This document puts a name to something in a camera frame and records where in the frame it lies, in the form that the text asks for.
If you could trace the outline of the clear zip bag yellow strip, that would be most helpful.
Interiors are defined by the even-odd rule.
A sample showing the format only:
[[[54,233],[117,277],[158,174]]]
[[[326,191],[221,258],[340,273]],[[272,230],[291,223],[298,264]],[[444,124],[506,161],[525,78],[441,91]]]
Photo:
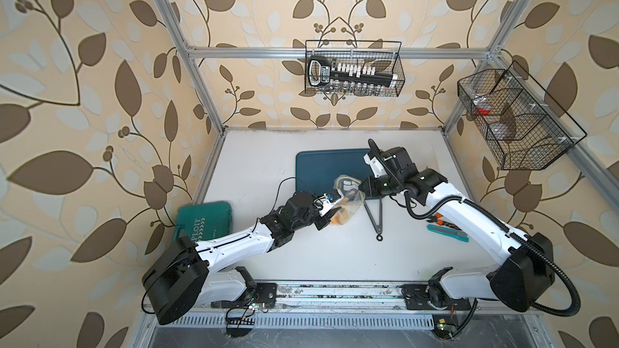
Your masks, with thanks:
[[[341,175],[334,182],[334,188],[343,197],[342,201],[336,205],[338,209],[331,218],[334,225],[346,225],[364,204],[365,194],[360,190],[362,182],[354,177]]]

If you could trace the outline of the black tongs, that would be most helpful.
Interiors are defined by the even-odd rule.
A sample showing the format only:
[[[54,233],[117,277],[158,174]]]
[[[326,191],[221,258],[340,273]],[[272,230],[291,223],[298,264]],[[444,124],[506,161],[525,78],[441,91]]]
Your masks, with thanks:
[[[378,242],[382,242],[384,239],[383,237],[383,223],[384,223],[383,221],[383,201],[382,199],[378,199],[377,201],[378,201],[378,207],[379,207],[377,217],[373,215],[371,208],[369,207],[367,201],[364,202],[364,209],[376,232],[376,240]]]

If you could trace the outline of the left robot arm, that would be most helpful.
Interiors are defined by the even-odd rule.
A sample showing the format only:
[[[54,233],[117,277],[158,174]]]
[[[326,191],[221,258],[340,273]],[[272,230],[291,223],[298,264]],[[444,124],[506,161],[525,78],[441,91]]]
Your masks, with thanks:
[[[235,264],[283,247],[303,228],[322,230],[343,200],[337,189],[320,197],[299,192],[246,230],[210,241],[195,242],[188,236],[174,240],[142,278],[144,297],[156,319],[168,325],[200,302],[237,301],[249,284],[240,282],[248,275]]]

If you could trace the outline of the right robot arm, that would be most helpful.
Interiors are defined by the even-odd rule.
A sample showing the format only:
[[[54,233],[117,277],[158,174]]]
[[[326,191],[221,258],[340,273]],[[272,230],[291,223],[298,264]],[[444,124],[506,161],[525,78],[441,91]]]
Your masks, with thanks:
[[[420,171],[403,147],[381,151],[369,140],[365,163],[372,176],[361,184],[369,198],[402,194],[410,217],[427,221],[440,215],[479,244],[493,265],[473,269],[445,267],[427,283],[428,301],[444,309],[452,301],[481,299],[500,301],[508,308],[525,312],[553,285],[555,273],[550,241],[542,235],[526,234],[466,198],[434,169]]]

